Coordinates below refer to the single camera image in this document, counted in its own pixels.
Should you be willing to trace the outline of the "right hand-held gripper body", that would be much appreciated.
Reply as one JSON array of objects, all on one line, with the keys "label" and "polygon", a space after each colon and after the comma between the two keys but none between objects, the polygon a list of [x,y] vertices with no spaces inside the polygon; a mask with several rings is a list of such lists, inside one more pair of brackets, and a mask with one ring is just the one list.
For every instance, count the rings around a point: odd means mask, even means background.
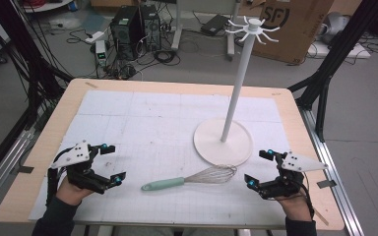
[{"label": "right hand-held gripper body", "polygon": [[277,152],[274,161],[277,163],[280,176],[273,181],[260,183],[261,190],[259,191],[259,195],[264,200],[276,197],[289,197],[298,193],[303,181],[303,172],[323,170],[328,167],[325,163],[307,156],[293,154],[291,151],[284,153]]}]

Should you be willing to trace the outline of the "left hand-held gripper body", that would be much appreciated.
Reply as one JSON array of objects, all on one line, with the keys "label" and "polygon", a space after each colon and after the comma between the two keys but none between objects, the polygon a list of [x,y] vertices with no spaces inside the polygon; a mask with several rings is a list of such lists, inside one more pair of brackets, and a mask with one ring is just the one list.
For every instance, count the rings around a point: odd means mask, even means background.
[{"label": "left hand-held gripper body", "polygon": [[58,181],[64,170],[71,184],[103,194],[107,178],[95,174],[92,164],[97,154],[91,151],[91,145],[82,141],[73,147],[60,151],[47,170],[47,193],[52,195],[58,187]]}]

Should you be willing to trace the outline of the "green-handled wire whisk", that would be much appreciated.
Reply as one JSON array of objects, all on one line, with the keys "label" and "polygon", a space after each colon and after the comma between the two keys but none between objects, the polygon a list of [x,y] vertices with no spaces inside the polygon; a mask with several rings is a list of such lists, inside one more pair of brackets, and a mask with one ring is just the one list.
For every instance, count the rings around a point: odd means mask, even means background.
[{"label": "green-handled wire whisk", "polygon": [[176,177],[147,183],[141,187],[142,191],[158,191],[182,186],[185,183],[223,184],[228,182],[237,172],[234,165],[214,165],[187,177]]}]

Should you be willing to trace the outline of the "white utensil hook rack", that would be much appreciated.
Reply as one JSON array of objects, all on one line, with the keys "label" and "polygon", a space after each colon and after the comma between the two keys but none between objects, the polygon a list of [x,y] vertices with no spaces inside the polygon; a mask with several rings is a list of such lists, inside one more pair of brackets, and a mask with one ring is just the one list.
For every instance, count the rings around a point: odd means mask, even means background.
[{"label": "white utensil hook rack", "polygon": [[230,103],[225,118],[209,119],[198,125],[194,132],[193,143],[196,152],[213,167],[239,166],[248,160],[253,151],[253,140],[249,131],[239,122],[234,121],[234,113],[241,88],[245,79],[255,41],[261,44],[264,36],[270,42],[278,42],[277,39],[268,36],[269,32],[275,32],[280,27],[265,29],[265,19],[247,17],[244,25],[231,24],[231,30],[226,32],[234,35],[244,32],[241,41],[244,43],[241,59],[237,69]]}]

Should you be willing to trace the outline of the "person's left hand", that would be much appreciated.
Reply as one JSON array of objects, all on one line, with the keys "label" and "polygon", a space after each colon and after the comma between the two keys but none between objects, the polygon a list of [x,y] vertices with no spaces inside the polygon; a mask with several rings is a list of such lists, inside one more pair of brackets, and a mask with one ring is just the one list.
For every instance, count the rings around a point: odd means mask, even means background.
[{"label": "person's left hand", "polygon": [[92,190],[81,189],[71,184],[65,177],[58,188],[56,198],[70,206],[78,206],[84,198],[91,195]]}]

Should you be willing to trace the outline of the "person's right hand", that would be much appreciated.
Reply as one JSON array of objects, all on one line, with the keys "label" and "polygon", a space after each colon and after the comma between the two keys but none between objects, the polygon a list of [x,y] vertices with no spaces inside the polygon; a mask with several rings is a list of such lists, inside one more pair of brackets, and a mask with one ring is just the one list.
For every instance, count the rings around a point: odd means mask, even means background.
[{"label": "person's right hand", "polygon": [[289,197],[277,197],[287,218],[296,221],[311,221],[312,216],[303,193],[299,192]]}]

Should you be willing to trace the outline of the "white grid mat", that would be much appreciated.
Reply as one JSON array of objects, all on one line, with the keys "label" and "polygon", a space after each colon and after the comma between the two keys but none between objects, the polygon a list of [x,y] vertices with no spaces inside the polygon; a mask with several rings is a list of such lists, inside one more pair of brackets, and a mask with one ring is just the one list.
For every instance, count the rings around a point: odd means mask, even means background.
[{"label": "white grid mat", "polygon": [[98,156],[94,172],[102,176],[123,172],[123,184],[84,199],[75,219],[79,223],[152,224],[280,228],[284,212],[264,201],[244,182],[251,175],[263,182],[277,177],[274,162],[260,157],[262,149],[290,149],[276,102],[272,98],[241,97],[234,119],[252,136],[250,157],[221,185],[188,183],[160,191],[143,185],[192,175],[208,168],[195,150],[193,135],[205,120],[225,116],[226,95],[91,90],[86,93],[60,145],[87,141],[108,144],[115,152]]}]

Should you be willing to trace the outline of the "white device with green display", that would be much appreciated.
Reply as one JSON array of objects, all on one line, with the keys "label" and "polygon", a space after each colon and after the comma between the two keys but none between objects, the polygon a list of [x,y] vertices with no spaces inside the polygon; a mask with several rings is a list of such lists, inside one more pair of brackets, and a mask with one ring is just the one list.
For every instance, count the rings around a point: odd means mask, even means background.
[{"label": "white device with green display", "polygon": [[101,67],[105,67],[107,60],[105,41],[97,40],[94,46],[95,59],[97,64]]}]

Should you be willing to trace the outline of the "white stand leg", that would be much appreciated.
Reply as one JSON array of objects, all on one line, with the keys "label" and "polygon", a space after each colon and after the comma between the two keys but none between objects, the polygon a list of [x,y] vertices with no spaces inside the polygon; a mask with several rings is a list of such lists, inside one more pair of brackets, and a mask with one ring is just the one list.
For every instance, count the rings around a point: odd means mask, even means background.
[{"label": "white stand leg", "polygon": [[173,36],[173,40],[171,43],[171,49],[177,51],[179,48],[179,42],[182,34],[182,24],[181,24],[181,5],[183,0],[176,0],[175,6],[175,20],[176,20],[176,27]]},{"label": "white stand leg", "polygon": [[[241,3],[241,0],[234,0],[233,11],[230,17],[232,22],[234,22],[237,19],[240,3]],[[234,56],[234,53],[235,53],[234,35],[228,34],[226,36],[226,59],[231,61]]]}]

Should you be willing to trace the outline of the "large black computer tower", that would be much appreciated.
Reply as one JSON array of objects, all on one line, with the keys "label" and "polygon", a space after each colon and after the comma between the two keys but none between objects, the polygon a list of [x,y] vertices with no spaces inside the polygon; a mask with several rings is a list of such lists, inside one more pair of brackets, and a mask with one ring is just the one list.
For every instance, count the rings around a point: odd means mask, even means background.
[{"label": "large black computer tower", "polygon": [[136,60],[137,43],[143,38],[139,7],[121,6],[109,26],[118,57]]}]

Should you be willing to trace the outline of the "cardboard box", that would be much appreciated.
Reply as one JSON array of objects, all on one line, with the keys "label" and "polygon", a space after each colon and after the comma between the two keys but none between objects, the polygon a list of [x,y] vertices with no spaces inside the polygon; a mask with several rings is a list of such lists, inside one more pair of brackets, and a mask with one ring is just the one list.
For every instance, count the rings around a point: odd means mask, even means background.
[{"label": "cardboard box", "polygon": [[280,29],[255,42],[252,54],[293,65],[300,64],[325,20],[334,0],[266,0],[260,18],[263,28]]}]

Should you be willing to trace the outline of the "slim black computer tower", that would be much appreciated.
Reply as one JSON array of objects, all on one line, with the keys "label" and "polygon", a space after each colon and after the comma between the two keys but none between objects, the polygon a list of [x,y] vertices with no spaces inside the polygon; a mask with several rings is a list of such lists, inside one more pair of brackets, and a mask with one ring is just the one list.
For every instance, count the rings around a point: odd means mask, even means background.
[{"label": "slim black computer tower", "polygon": [[140,10],[146,40],[146,50],[160,50],[160,20],[157,8],[155,5],[142,5]]}]

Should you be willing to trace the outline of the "flat black device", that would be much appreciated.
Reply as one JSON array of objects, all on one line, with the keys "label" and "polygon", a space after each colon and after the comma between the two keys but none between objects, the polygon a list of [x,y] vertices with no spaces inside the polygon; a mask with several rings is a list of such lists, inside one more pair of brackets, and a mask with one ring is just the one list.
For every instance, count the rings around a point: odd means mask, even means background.
[{"label": "flat black device", "polygon": [[215,15],[201,26],[201,32],[206,35],[216,35],[222,30],[228,22],[228,17],[223,15]]}]

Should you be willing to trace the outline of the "grey rounded object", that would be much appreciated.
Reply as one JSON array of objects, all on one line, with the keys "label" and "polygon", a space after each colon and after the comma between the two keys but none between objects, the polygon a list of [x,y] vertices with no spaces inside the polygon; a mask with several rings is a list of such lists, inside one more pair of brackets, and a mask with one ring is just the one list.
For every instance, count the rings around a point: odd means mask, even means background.
[{"label": "grey rounded object", "polygon": [[339,12],[329,13],[320,26],[318,32],[320,40],[329,44],[340,31],[345,29],[348,22],[348,16],[342,15]]}]

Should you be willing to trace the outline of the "aluminium rail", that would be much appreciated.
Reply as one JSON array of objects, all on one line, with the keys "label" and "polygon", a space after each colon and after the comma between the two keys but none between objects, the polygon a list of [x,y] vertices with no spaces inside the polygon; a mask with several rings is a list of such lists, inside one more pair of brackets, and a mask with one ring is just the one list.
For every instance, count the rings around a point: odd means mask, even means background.
[{"label": "aluminium rail", "polygon": [[319,159],[328,165],[328,168],[325,170],[327,179],[336,183],[336,185],[333,186],[331,190],[339,207],[342,219],[345,223],[348,236],[364,236],[364,232],[361,228],[357,215],[354,212],[352,204],[347,195],[347,191],[343,185],[343,181],[336,168],[335,162],[332,159],[330,151],[326,143],[320,141],[315,131],[316,118],[311,111],[299,109],[299,112],[302,116],[303,122]]},{"label": "aluminium rail", "polygon": [[27,148],[33,141],[35,136],[35,129],[23,130],[19,135],[11,138],[1,153],[3,158],[0,161],[0,188],[10,175],[21,157],[26,153]]}]

